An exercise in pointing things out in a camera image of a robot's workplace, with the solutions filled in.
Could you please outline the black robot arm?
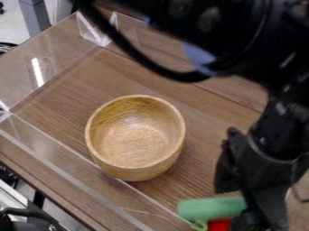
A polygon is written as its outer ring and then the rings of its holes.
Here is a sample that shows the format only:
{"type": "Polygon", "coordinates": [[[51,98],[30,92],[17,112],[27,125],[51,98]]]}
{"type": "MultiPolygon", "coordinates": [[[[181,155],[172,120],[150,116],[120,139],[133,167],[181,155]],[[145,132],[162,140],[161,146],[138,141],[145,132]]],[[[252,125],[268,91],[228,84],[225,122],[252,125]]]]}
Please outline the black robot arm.
{"type": "Polygon", "coordinates": [[[194,70],[156,63],[98,9],[77,0],[118,47],[154,73],[181,82],[239,75],[269,92],[249,133],[228,130],[217,162],[216,190],[240,191],[247,207],[231,231],[291,231],[285,196],[309,171],[308,0],[108,0],[144,15],[186,44],[194,70]]]}

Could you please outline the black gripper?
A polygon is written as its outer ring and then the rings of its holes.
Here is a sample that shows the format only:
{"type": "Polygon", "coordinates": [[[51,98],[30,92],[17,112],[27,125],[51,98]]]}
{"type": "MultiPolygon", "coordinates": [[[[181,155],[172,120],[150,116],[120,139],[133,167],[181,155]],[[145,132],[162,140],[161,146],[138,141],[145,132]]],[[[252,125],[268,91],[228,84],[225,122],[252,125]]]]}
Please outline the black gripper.
{"type": "Polygon", "coordinates": [[[216,192],[240,191],[247,207],[231,231],[289,231],[288,191],[309,171],[309,127],[228,130],[217,162],[216,192]]]}

